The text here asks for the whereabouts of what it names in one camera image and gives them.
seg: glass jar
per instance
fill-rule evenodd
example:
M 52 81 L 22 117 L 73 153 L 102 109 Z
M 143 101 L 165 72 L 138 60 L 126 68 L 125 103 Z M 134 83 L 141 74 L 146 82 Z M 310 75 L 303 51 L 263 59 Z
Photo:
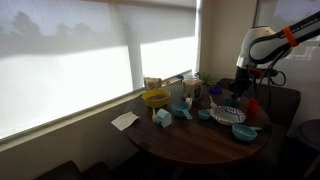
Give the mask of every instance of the glass jar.
M 202 81 L 197 76 L 187 75 L 182 81 L 183 86 L 183 98 L 192 98 L 192 100 L 197 100 L 201 98 Z

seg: white paper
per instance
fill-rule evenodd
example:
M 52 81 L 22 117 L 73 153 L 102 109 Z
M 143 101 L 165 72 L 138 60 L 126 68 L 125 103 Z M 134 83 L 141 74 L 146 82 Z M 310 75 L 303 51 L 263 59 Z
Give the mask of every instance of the white paper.
M 138 118 L 138 116 L 136 116 L 130 111 L 126 114 L 122 114 L 121 116 L 111 121 L 111 124 L 113 124 L 116 128 L 122 131 L 125 128 L 129 127 Z

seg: white plate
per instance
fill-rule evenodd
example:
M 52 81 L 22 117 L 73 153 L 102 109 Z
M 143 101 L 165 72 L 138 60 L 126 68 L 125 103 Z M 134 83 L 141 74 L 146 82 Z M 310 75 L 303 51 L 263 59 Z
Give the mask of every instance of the white plate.
M 230 106 L 217 106 L 212 108 L 210 113 L 219 123 L 228 126 L 243 123 L 246 120 L 246 115 L 243 112 Z

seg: yellow bowl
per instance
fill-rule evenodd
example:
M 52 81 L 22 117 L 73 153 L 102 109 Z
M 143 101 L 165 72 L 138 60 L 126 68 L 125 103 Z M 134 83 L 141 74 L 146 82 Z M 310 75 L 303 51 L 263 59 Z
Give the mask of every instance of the yellow bowl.
M 160 108 L 167 104 L 170 92 L 163 89 L 153 89 L 142 94 L 142 99 L 147 106 Z

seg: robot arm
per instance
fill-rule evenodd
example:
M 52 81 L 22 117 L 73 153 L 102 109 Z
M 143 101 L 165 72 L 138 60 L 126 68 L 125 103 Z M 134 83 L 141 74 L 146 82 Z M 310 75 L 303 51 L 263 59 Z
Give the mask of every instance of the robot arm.
M 242 43 L 236 77 L 229 89 L 236 97 L 241 97 L 251 86 L 253 75 L 258 79 L 265 77 L 264 70 L 256 68 L 258 64 L 276 63 L 278 59 L 290 54 L 292 47 L 319 34 L 320 11 L 279 32 L 266 26 L 250 29 Z M 271 70 L 271 76 L 276 74 L 277 71 Z

